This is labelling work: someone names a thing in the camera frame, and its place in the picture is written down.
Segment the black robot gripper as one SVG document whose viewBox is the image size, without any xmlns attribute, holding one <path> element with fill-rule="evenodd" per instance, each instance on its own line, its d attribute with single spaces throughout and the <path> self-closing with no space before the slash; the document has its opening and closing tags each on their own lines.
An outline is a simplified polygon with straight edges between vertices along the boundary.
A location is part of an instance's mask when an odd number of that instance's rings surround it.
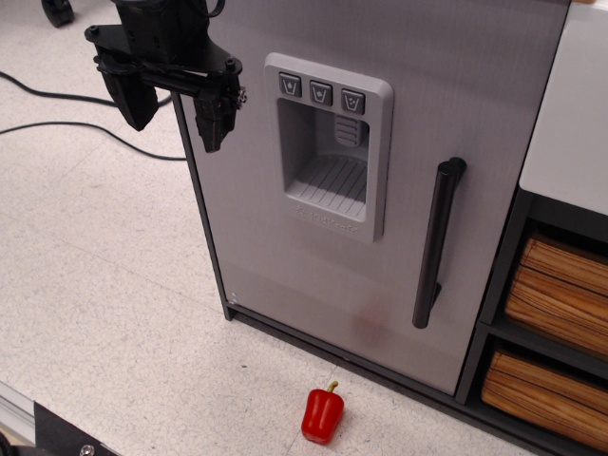
<svg viewBox="0 0 608 456">
<path fill-rule="evenodd" d="M 164 74 L 171 88 L 179 78 L 201 77 L 194 97 L 195 120 L 207 153 L 220 150 L 234 130 L 237 112 L 247 101 L 239 83 L 240 61 L 209 37 L 210 20 L 222 13 L 223 1 L 116 1 L 118 25 L 85 31 L 97 56 L 106 90 L 126 122 L 142 131 L 158 111 L 156 89 L 145 74 Z"/>
</svg>

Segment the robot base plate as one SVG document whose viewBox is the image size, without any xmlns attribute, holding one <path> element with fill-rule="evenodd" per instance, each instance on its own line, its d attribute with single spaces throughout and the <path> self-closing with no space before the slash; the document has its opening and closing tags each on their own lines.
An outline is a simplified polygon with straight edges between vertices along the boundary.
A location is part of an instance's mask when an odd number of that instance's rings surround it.
<svg viewBox="0 0 608 456">
<path fill-rule="evenodd" d="M 1 454 L 118 455 L 118 452 L 1 383 Z"/>
</svg>

